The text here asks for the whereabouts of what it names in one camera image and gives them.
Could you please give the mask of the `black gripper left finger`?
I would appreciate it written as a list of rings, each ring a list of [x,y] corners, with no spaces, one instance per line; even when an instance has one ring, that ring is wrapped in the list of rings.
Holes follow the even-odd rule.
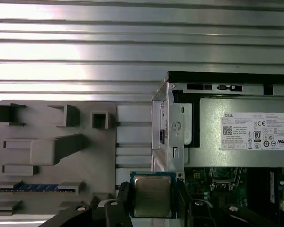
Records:
[[[118,196],[100,200],[94,196],[91,204],[75,203],[47,220],[46,227],[131,227],[130,207],[133,187],[122,182]]]

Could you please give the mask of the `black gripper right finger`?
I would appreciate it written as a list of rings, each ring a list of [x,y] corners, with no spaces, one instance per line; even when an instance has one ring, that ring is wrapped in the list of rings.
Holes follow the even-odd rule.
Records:
[[[280,227],[277,178],[177,180],[177,218],[183,227]]]

